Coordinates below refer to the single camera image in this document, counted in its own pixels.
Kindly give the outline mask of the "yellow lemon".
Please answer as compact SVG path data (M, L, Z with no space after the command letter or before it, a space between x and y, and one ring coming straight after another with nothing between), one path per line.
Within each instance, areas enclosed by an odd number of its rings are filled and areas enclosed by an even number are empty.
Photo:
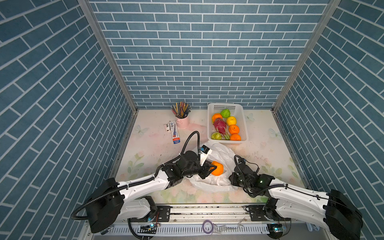
M237 119L233 116L230 116L229 118L226 119L226 123L228 126L231 125L236 125L237 124Z

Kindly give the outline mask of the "white plastic bag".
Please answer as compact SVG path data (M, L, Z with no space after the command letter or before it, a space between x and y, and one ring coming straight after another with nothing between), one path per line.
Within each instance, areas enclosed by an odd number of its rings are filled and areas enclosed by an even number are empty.
M230 181L230 176L236 167L233 150L213 141L208 141L204 145L210 149L205 163L212 164L213 167L206 178L202 179L195 175L189 178L190 183L195 188L210 193L236 191L238 187L233 186Z

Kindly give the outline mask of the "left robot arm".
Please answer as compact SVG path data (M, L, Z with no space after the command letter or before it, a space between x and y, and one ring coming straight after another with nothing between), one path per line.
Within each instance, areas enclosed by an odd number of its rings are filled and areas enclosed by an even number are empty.
M107 179L72 212L71 219L88 221L92 233L102 232L119 220L152 221L158 207L149 195L195 175L207 178L217 168L207 160L212 152L206 145L198 145L196 152L183 147L177 157L158 166L152 175L127 182Z

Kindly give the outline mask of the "pink dragon fruit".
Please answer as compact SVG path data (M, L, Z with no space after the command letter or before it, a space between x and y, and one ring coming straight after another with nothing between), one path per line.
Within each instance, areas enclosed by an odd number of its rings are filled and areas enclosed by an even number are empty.
M223 139L222 140L229 140L230 134L227 130L227 123L223 119L216 119L216 121L213 123L216 132L222 134Z

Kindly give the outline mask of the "large orange fruit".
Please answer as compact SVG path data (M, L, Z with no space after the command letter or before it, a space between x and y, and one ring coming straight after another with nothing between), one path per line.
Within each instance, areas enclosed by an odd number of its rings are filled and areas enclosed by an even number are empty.
M242 138L241 138L241 136L240 136L239 134L232 134L232 135L230 136L230 140L231 140L231 141L241 141Z

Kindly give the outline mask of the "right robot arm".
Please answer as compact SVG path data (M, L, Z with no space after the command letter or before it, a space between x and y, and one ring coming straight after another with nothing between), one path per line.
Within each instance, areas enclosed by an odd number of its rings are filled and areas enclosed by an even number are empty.
M267 219L295 219L321 227L338 240L358 240L363 216L343 193L318 192L285 183L273 176L253 171L247 161L234 156L230 176L233 186L241 187L251 198L267 197L263 211Z

